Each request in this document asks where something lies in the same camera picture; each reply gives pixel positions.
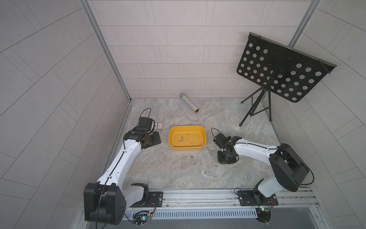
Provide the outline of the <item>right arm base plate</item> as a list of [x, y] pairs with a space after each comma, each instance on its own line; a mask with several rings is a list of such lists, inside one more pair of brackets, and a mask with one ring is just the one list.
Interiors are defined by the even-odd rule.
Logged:
[[267, 198], [259, 191], [235, 189], [234, 193], [238, 196], [241, 206], [278, 206], [278, 200], [275, 194]]

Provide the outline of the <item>left green circuit board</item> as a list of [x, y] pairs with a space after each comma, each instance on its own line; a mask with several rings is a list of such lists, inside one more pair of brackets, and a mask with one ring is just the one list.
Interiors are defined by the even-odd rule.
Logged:
[[132, 222], [133, 224], [137, 226], [143, 227], [145, 223], [150, 221], [152, 219], [152, 213], [150, 213], [147, 210], [139, 211], [132, 216]]

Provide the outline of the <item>rhinestone silver microphone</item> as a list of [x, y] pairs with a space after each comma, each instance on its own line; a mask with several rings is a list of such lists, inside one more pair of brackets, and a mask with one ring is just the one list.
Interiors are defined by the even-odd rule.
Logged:
[[199, 108], [186, 96], [185, 93], [180, 94], [180, 98], [195, 112], [199, 112]]

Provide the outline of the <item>playing card box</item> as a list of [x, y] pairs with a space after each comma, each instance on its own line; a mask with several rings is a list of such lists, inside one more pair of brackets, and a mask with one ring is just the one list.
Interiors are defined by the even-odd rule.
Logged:
[[156, 131], [163, 130], [163, 123], [155, 123], [155, 125], [154, 125], [154, 129], [155, 129]]

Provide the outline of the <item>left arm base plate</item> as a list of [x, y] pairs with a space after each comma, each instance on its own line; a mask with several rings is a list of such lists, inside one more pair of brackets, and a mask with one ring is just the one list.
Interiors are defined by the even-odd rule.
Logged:
[[148, 196], [144, 195], [143, 199], [139, 202], [134, 203], [131, 208], [160, 208], [163, 201], [163, 192], [153, 191], [149, 192]]

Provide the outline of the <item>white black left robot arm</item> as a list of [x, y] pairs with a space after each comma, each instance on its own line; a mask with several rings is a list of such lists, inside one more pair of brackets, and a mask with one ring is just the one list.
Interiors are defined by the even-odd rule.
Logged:
[[133, 183], [123, 189], [123, 183], [141, 150], [159, 144], [161, 139], [157, 131], [131, 130], [125, 134], [123, 146], [107, 171], [84, 189], [84, 219], [87, 222], [118, 225], [127, 208], [144, 207], [149, 202], [147, 184]]

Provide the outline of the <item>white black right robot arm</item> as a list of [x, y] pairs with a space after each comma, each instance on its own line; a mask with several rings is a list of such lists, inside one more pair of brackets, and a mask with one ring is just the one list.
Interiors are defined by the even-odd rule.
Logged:
[[221, 149], [217, 152], [220, 164], [234, 164], [240, 156], [247, 156], [271, 166], [274, 175], [259, 181], [253, 189], [256, 203], [268, 200], [277, 192], [296, 192], [303, 181], [312, 173], [307, 164], [288, 144], [267, 146], [247, 141], [241, 137], [225, 137], [218, 134], [213, 142]]

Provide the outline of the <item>right green circuit board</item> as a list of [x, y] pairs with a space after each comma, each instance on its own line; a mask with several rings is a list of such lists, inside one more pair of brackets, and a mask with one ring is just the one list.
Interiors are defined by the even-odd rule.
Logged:
[[256, 208], [256, 220], [262, 224], [269, 224], [272, 218], [272, 211], [266, 208]]

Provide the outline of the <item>green circuit board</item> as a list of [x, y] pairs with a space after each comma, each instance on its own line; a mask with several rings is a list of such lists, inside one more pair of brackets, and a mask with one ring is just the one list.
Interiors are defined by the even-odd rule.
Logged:
[[152, 219], [152, 213], [150, 213], [147, 210], [139, 211], [132, 216], [132, 222], [133, 224], [137, 226], [143, 227], [145, 223], [150, 221]]
[[266, 208], [256, 208], [256, 220], [262, 224], [269, 224], [272, 218], [272, 211]]

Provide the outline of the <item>yellow plastic storage box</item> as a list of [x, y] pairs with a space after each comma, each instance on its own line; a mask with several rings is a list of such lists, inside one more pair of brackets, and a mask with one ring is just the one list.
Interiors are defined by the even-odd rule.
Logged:
[[200, 150], [206, 143], [206, 132], [202, 126], [175, 126], [169, 131], [169, 146], [176, 151]]

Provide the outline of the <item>black perforated music stand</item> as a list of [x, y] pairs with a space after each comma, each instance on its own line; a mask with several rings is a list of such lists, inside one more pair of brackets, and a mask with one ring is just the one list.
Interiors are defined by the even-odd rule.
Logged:
[[256, 109], [265, 95], [268, 101], [272, 94], [292, 103], [301, 101], [335, 68], [335, 64], [250, 32], [236, 69], [237, 74], [259, 86], [256, 100], [254, 94], [248, 96], [252, 106], [246, 117], [258, 114]]

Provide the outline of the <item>aluminium rail frame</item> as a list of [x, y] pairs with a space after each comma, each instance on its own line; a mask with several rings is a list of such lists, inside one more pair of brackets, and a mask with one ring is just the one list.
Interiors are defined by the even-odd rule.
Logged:
[[[147, 210], [152, 219], [256, 219], [257, 206], [241, 206], [235, 189], [152, 189], [163, 192], [160, 208], [127, 208], [122, 220], [132, 222], [133, 214]], [[311, 188], [300, 188], [297, 192], [282, 190], [276, 194], [278, 206], [261, 206], [274, 209], [290, 208], [310, 210], [311, 219], [319, 229], [329, 229], [330, 225], [320, 208]]]

